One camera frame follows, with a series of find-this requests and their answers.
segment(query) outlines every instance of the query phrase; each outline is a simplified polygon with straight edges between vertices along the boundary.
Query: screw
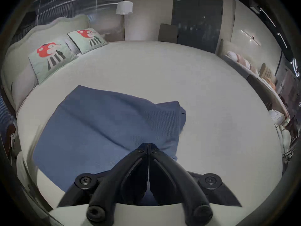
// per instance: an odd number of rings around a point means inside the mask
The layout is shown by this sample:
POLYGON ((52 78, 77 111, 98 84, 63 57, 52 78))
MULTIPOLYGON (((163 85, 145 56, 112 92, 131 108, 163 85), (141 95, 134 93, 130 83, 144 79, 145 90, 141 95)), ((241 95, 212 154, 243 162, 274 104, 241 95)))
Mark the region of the screw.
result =
POLYGON ((213 213, 209 205, 197 206, 193 211, 193 217, 198 223, 207 223, 212 218, 213 213))
POLYGON ((80 183, 83 185, 88 185, 89 183, 91 183, 91 178, 89 177, 83 177, 80 179, 80 183))
POLYGON ((93 222, 102 222, 105 220, 106 212, 102 207, 90 206, 87 211, 87 218, 93 222))
POLYGON ((216 184, 216 178, 214 177, 206 177, 205 182, 208 183, 209 185, 214 185, 216 184))

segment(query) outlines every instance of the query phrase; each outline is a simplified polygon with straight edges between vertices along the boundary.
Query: door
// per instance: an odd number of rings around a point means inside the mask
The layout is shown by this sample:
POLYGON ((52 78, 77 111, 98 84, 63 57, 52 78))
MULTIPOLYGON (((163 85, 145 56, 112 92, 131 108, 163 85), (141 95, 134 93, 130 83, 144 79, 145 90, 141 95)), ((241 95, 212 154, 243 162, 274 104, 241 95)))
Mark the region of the door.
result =
POLYGON ((173 0, 178 44, 215 53, 222 25, 222 0, 173 0))

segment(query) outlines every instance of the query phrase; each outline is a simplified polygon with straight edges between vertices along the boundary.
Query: blue cloth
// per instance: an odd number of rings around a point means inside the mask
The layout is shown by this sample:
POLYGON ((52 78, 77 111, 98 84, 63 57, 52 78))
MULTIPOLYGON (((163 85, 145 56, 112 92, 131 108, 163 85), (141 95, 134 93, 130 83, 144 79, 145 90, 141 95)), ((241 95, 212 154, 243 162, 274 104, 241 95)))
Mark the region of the blue cloth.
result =
POLYGON ((77 86, 47 122, 33 160, 66 192, 79 174, 110 170, 142 143, 154 143, 176 159, 185 121, 185 110, 178 101, 153 104, 77 86))

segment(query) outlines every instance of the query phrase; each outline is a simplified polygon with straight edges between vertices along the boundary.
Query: white bed sheet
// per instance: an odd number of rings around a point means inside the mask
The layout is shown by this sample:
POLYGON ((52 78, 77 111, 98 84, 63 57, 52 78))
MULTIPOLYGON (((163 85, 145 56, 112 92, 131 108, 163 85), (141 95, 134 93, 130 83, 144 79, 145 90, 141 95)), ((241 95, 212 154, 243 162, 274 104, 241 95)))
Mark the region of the white bed sheet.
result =
MULTIPOLYGON (((275 126, 248 82, 212 53, 163 42, 109 43, 37 86, 17 115, 25 160, 58 104, 78 85, 153 103, 178 100, 186 110, 178 163, 188 171, 218 174, 243 206, 212 205, 221 225, 234 225, 250 214, 282 176, 275 126)), ((55 208, 64 192, 40 170, 30 173, 55 208)))

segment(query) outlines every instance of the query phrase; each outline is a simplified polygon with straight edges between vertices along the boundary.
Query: pillow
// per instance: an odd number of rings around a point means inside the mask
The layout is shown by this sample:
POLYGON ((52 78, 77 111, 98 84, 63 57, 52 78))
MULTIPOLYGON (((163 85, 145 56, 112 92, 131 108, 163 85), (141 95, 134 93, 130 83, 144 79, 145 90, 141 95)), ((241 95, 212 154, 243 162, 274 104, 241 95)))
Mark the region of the pillow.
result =
POLYGON ((268 82, 268 84, 274 89, 274 91, 276 91, 276 85, 274 85, 274 83, 272 82, 272 80, 268 77, 263 77, 263 79, 268 82))
POLYGON ((64 41, 74 54, 77 55, 80 53, 79 48, 75 45, 75 43, 68 36, 65 37, 64 41))
POLYGON ((240 63, 241 65, 245 66, 247 69, 251 70, 256 75, 259 75, 257 69, 255 69, 249 61, 247 61, 243 56, 236 54, 235 52, 228 51, 227 55, 235 62, 240 63))
POLYGON ((228 51, 228 52, 227 52, 227 55, 228 55, 233 61, 237 62, 237 55, 236 55, 234 52, 228 51))
POLYGON ((62 39, 56 39, 37 48, 28 55, 39 84, 77 56, 62 39))
POLYGON ((69 32, 68 36, 74 41, 82 54, 107 44, 93 28, 69 32))
POLYGON ((11 94, 16 106, 16 112, 18 112, 23 101, 37 85, 37 83, 38 80, 36 74, 33 71, 31 64, 28 63, 25 69, 13 81, 11 86, 11 94))

